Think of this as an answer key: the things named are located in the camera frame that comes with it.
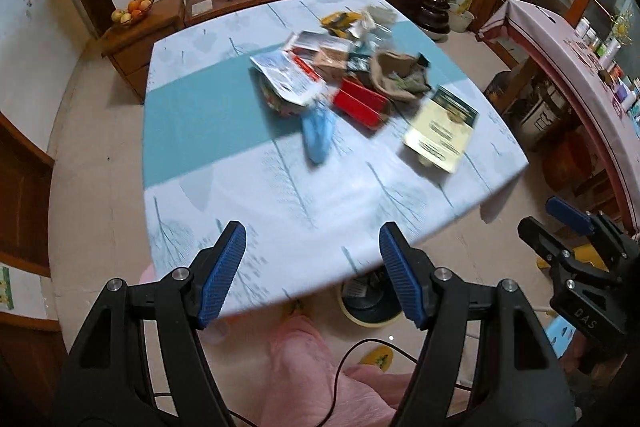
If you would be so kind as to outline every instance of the pile of items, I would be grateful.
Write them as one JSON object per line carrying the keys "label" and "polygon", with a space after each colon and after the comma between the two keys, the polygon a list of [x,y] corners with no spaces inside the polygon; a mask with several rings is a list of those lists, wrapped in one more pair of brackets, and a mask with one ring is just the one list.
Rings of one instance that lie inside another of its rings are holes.
{"label": "pile of items", "polygon": [[[327,33],[293,34],[281,49],[251,58],[264,75],[260,88],[267,104],[283,117],[300,115],[313,163],[324,162],[331,149],[333,109],[375,131],[391,116],[392,103],[417,103],[430,92],[428,60],[393,49],[390,27],[396,19],[393,10],[379,6],[338,12],[321,20]],[[423,163],[453,172],[476,116],[439,88],[421,108],[404,143]]]}
{"label": "pile of items", "polygon": [[431,90],[428,61],[393,51],[389,29],[396,13],[369,6],[361,13],[338,12],[321,21],[325,34],[293,34],[276,51],[252,57],[264,74],[267,104],[282,116],[299,114],[309,158],[322,163],[343,111],[376,130],[391,114],[390,100],[415,102]]}

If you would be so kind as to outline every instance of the orange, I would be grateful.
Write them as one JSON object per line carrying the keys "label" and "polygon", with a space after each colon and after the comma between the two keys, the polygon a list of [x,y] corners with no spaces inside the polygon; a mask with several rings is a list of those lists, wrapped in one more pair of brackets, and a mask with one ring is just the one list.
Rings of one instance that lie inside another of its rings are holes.
{"label": "orange", "polygon": [[129,3],[129,6],[127,6],[127,11],[133,15],[134,10],[139,10],[140,9],[140,3],[141,2],[142,2],[141,0],[133,0],[133,1],[131,1]]}

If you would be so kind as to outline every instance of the metal screw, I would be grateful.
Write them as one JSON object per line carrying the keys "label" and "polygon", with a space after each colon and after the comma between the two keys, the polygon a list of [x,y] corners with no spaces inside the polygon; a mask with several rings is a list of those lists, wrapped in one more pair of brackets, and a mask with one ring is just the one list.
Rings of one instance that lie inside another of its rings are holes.
{"label": "metal screw", "polygon": [[508,292],[514,292],[518,289],[518,283],[516,283],[513,279],[503,279],[500,283],[505,290]]}
{"label": "metal screw", "polygon": [[110,292],[116,292],[118,291],[120,288],[122,288],[122,279],[111,279],[108,283],[107,283],[107,289]]}
{"label": "metal screw", "polygon": [[448,281],[453,277],[451,270],[449,268],[436,268],[435,271],[436,279],[439,281]]}
{"label": "metal screw", "polygon": [[188,268],[176,268],[171,272],[171,277],[173,277],[177,281],[184,281],[189,276]]}

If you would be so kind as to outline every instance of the person's foot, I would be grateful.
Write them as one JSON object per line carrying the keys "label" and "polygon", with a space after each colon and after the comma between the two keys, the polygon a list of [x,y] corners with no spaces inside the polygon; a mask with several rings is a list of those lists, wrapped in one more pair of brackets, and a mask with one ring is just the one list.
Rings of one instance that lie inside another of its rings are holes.
{"label": "person's foot", "polygon": [[363,365],[377,365],[383,373],[386,373],[389,367],[391,367],[393,359],[394,352],[390,347],[378,346],[362,357],[360,363]]}

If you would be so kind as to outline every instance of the yellow booklet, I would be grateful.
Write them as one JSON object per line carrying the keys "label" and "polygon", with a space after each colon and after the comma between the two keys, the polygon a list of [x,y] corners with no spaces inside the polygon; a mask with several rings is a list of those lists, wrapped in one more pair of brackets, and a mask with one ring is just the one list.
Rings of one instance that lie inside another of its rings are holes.
{"label": "yellow booklet", "polygon": [[455,172],[471,138],[478,112],[443,87],[420,110],[404,144],[447,172]]}

